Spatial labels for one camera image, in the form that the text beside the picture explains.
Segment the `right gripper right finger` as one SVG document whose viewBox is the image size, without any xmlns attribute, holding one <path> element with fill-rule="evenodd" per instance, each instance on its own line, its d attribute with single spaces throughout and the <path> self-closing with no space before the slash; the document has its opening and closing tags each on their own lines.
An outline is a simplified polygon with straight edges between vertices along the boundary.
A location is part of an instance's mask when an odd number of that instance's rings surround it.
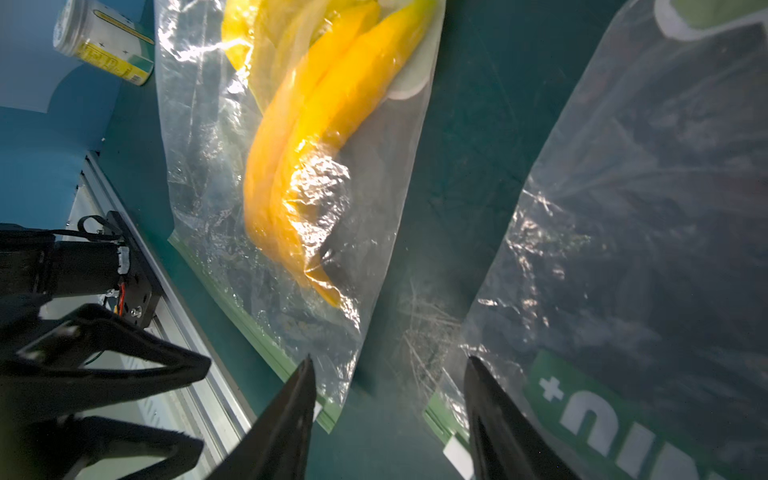
<svg viewBox="0 0 768 480">
<path fill-rule="evenodd" d="M 575 479 L 481 359 L 468 358 L 464 398 L 477 479 Z"/>
</svg>

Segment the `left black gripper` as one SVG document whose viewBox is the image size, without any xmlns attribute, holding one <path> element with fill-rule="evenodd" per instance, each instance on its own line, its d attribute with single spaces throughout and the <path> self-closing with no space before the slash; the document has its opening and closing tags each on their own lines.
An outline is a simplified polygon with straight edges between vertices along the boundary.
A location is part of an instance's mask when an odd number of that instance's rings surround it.
<svg viewBox="0 0 768 480">
<path fill-rule="evenodd" d="M 99 417 L 204 379 L 208 357 L 161 340 L 89 301 L 53 320 L 56 230 L 1 228 L 1 475 L 73 479 L 103 460 L 148 456 L 138 479 L 192 470 L 201 440 Z"/>
</svg>

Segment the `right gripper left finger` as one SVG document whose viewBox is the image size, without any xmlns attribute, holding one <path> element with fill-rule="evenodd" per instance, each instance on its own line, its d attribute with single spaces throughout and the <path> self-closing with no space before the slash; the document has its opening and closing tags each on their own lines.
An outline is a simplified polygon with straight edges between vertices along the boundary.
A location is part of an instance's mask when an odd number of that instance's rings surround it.
<svg viewBox="0 0 768 480">
<path fill-rule="evenodd" d="M 303 479 L 317 399 L 312 359 L 305 358 L 211 479 Z"/>
</svg>

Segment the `green printed zip bag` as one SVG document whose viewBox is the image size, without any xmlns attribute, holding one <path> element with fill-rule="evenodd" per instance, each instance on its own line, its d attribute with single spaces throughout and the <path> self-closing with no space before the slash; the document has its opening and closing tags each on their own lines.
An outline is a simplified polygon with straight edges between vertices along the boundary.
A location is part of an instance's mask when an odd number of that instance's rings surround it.
<svg viewBox="0 0 768 480">
<path fill-rule="evenodd" d="M 425 417 L 464 373 L 575 479 L 767 475 L 767 5 L 629 1 L 534 162 Z"/>
</svg>

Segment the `clear zip bag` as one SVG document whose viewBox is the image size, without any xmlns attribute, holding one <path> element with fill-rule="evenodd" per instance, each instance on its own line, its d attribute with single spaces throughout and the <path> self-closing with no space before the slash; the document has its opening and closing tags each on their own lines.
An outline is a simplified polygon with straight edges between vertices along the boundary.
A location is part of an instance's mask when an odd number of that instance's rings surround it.
<svg viewBox="0 0 768 480">
<path fill-rule="evenodd" d="M 159 1 L 171 244 L 332 430 L 389 268 L 442 1 Z"/>
</svg>

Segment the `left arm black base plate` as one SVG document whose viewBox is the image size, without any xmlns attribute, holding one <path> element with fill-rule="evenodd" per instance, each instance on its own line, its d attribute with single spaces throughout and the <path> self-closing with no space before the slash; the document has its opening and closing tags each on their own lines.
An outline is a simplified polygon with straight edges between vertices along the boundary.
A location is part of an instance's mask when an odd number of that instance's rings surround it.
<svg viewBox="0 0 768 480">
<path fill-rule="evenodd" d="M 74 230 L 56 230 L 52 296 L 113 295 L 116 313 L 145 329 L 163 291 L 123 215 L 86 215 Z"/>
</svg>

